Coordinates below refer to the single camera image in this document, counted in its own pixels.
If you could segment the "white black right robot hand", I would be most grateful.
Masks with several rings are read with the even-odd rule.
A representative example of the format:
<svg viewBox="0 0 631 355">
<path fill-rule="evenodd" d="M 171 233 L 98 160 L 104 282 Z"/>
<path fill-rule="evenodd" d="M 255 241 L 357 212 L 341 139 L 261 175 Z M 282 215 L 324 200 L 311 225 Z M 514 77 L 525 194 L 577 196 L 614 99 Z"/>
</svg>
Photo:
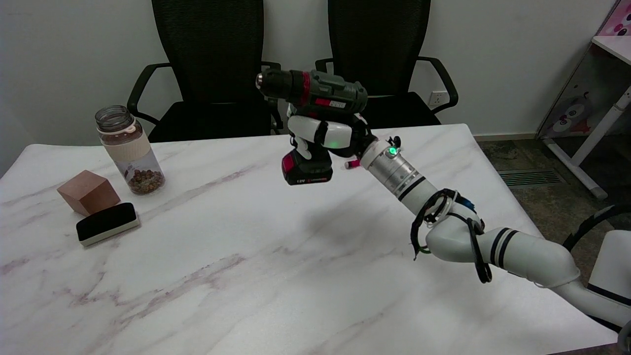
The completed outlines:
<svg viewBox="0 0 631 355">
<path fill-rule="evenodd" d="M 320 153 L 360 157 L 377 141 L 361 114 L 343 115 L 341 122 L 293 115 L 288 119 L 288 129 L 296 143 L 295 150 L 307 160 L 317 160 Z"/>
</svg>

